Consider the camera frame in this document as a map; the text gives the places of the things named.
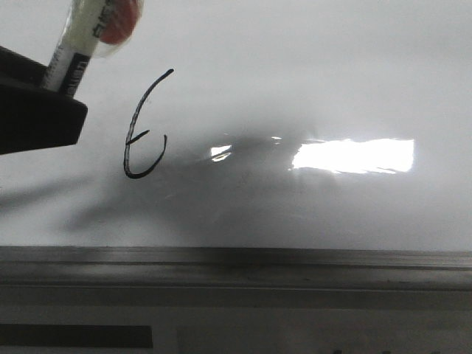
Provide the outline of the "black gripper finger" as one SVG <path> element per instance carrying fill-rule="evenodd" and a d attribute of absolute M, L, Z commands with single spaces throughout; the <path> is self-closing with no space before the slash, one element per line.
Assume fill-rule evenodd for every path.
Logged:
<path fill-rule="evenodd" d="M 1 154 L 77 143 L 85 104 L 40 87 L 46 67 L 1 48 Z"/>

